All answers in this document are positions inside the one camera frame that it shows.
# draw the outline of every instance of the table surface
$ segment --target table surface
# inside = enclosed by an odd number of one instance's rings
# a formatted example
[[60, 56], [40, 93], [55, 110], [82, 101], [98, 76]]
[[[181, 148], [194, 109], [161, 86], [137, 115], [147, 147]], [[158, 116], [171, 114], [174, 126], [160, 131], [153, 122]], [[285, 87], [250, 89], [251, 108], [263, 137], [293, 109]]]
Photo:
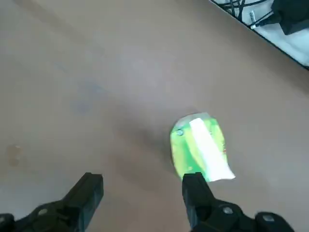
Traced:
[[236, 175], [214, 194], [307, 231], [309, 73], [215, 5], [8, 0], [0, 31], [1, 212], [103, 173], [88, 231], [188, 231], [169, 131], [208, 112]]

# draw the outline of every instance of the stain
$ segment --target stain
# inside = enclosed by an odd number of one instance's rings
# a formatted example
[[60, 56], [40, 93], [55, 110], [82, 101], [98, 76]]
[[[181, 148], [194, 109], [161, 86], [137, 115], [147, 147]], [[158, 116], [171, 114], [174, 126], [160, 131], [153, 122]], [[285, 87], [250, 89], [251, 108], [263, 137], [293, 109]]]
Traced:
[[70, 103], [70, 108], [75, 114], [89, 113], [95, 101], [100, 100], [103, 88], [93, 81], [81, 81], [78, 83], [78, 93]]
[[16, 144], [12, 144], [6, 147], [6, 156], [8, 158], [8, 163], [10, 166], [16, 167], [19, 165], [21, 152], [21, 147]]

